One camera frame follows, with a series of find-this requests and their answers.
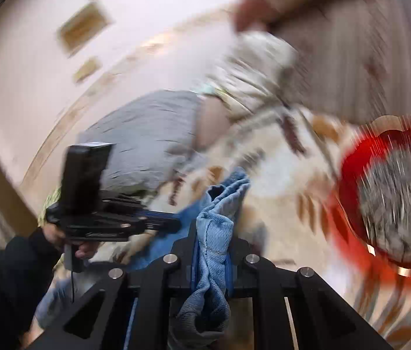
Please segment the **black sleeve left forearm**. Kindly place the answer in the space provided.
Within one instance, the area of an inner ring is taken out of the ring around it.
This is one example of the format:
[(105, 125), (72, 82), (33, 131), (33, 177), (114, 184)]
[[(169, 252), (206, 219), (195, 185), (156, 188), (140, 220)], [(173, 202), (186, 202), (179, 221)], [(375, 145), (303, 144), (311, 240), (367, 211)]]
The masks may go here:
[(42, 228), (0, 250), (0, 349), (19, 349), (53, 278), (61, 252)]

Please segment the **person left hand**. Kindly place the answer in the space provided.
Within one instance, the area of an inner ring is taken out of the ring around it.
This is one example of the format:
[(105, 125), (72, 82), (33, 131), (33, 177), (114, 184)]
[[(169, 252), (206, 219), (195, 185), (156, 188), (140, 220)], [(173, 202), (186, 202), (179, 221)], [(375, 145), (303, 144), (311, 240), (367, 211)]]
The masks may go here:
[(92, 258), (100, 246), (98, 242), (71, 242), (66, 238), (65, 233), (54, 224), (44, 224), (42, 231), (46, 240), (60, 251), (64, 250), (65, 245), (75, 245), (77, 249), (74, 254), (79, 259)]

